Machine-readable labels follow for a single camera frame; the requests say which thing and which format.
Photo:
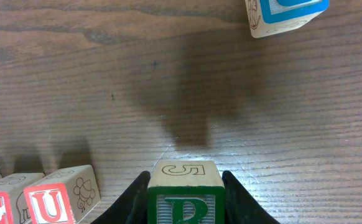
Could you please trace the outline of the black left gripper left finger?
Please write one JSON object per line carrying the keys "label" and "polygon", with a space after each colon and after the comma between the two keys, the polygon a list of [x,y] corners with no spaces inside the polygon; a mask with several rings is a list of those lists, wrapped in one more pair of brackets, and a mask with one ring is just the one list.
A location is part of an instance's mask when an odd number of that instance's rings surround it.
{"label": "black left gripper left finger", "polygon": [[121,196],[91,224],[148,224],[148,171],[141,172]]}

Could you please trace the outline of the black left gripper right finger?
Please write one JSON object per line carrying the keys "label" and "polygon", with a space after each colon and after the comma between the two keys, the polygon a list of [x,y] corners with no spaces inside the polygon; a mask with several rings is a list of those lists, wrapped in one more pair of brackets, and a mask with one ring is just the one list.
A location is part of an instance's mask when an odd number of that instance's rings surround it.
{"label": "black left gripper right finger", "polygon": [[223,172],[222,180],[225,185],[225,224],[279,224],[230,171]]}

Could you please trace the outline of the green R block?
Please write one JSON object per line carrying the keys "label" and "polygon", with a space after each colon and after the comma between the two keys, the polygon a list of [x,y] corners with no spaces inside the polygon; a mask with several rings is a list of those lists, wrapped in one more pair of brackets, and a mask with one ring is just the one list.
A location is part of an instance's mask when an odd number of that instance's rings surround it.
{"label": "green R block", "polygon": [[225,222],[225,185],[213,161],[160,161],[147,193],[149,224]]}

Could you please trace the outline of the red E block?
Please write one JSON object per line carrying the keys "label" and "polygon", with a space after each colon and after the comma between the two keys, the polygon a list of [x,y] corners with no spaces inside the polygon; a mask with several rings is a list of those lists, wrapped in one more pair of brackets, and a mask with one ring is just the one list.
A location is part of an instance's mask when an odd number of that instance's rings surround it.
{"label": "red E block", "polygon": [[31,222],[24,189],[44,177],[43,173],[16,173],[0,179],[0,224]]}

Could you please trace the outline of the blue P block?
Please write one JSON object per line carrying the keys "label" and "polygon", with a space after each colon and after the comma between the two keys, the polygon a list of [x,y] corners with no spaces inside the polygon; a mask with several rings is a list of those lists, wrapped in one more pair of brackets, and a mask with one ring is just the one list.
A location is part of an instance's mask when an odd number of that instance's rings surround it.
{"label": "blue P block", "polygon": [[254,38],[298,29],[329,7],[329,0],[245,0]]}

